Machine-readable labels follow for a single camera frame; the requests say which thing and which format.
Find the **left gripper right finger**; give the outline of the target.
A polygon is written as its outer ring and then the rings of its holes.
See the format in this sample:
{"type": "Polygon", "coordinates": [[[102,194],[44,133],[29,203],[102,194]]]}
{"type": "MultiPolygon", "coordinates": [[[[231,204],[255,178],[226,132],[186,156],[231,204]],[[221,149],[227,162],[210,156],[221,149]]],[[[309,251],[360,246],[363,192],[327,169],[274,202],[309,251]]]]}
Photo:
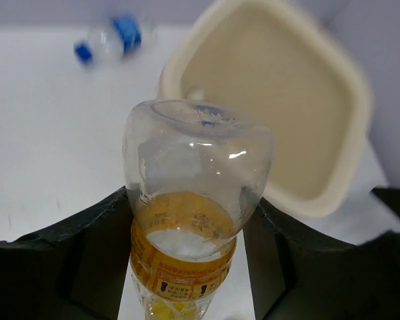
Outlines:
{"type": "Polygon", "coordinates": [[[257,319],[400,319],[400,233],[352,245],[261,200],[243,236],[257,319]]]}

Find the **orange label plastic bottle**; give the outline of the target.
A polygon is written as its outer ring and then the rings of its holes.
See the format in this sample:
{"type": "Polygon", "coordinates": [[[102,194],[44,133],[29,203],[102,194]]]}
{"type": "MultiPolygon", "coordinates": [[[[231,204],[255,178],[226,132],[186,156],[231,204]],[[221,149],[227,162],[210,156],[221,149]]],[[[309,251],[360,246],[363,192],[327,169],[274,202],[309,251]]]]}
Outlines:
{"type": "Polygon", "coordinates": [[[237,128],[201,128],[189,104],[142,102],[125,126],[130,264],[146,319],[204,317],[271,168],[268,128],[228,110],[237,128]]]}

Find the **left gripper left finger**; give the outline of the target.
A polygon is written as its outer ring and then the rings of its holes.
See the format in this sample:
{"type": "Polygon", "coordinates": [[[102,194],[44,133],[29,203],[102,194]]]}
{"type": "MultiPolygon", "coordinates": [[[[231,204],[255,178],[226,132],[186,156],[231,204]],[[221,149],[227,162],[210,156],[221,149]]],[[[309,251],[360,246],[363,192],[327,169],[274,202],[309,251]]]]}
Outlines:
{"type": "Polygon", "coordinates": [[[116,319],[133,214],[125,188],[15,241],[0,241],[0,319],[116,319]]]}

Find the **blue label plastic bottle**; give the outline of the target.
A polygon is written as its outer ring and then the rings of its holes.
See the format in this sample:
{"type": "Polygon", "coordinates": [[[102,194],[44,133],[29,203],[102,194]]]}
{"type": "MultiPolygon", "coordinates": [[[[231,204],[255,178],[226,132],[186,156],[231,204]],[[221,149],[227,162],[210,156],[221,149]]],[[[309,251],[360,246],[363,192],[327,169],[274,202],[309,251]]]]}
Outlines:
{"type": "Polygon", "coordinates": [[[186,98],[190,102],[189,118],[201,128],[208,130],[218,128],[222,131],[224,128],[234,129],[239,126],[237,118],[233,114],[205,100],[205,92],[202,88],[197,87],[190,90],[186,98]]]}

